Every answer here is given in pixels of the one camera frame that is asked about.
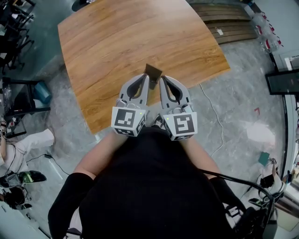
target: wall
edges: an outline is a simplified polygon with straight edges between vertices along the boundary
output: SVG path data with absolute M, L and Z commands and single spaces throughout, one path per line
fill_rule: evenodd
M 279 69 L 285 57 L 299 55 L 299 5 L 295 0 L 255 0 L 264 11 L 284 47 L 273 53 Z

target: blue bin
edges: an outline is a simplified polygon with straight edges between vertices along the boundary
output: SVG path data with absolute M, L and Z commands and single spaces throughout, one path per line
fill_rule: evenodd
M 34 87 L 33 96 L 35 99 L 39 99 L 46 105 L 49 104 L 52 99 L 52 95 L 43 81 L 36 84 Z

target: small brown object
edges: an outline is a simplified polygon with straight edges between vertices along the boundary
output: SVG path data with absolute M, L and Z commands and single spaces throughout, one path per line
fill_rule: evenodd
M 153 90 L 156 84 L 158 84 L 159 82 L 162 71 L 157 69 L 156 67 L 146 64 L 144 73 L 149 76 L 149 88 Z

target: white cable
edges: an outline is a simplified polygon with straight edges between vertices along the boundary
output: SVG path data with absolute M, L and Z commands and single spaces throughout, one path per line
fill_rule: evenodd
M 218 115 L 217 115 L 217 112 L 216 112 L 215 109 L 214 109 L 214 106 L 213 106 L 213 104 L 212 104 L 212 102 L 211 102 L 211 99 L 206 95 L 206 93 L 204 92 L 204 89 L 202 88 L 201 84 L 199 84 L 199 85 L 200 85 L 200 87 L 201 87 L 202 92 L 204 93 L 204 95 L 205 95 L 205 96 L 207 97 L 207 99 L 210 101 L 210 104 L 211 104 L 211 106 L 212 106 L 212 109 L 214 110 L 214 112 L 215 112 L 215 114 L 216 114 L 217 121 L 218 121 L 218 123 L 219 123 L 220 126 L 221 126 L 221 139 L 222 139 L 222 144 L 220 145 L 220 147 L 219 147 L 218 149 L 216 149 L 216 151 L 214 151 L 214 153 L 212 153 L 211 157 L 213 157 L 213 155 L 214 155 L 219 149 L 221 149 L 222 146 L 224 145 L 224 139 L 223 139 L 223 125 L 222 125 L 222 124 L 220 123 L 220 121 L 219 121 L 219 117 L 218 117 Z

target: green object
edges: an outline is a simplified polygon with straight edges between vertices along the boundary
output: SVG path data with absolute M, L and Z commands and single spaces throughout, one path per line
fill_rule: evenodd
M 269 156 L 270 156 L 269 153 L 262 152 L 258 161 L 260 162 L 260 164 L 262 164 L 265 167 L 269 161 Z
M 33 183 L 29 172 L 25 172 L 25 174 L 23 175 L 23 183 Z

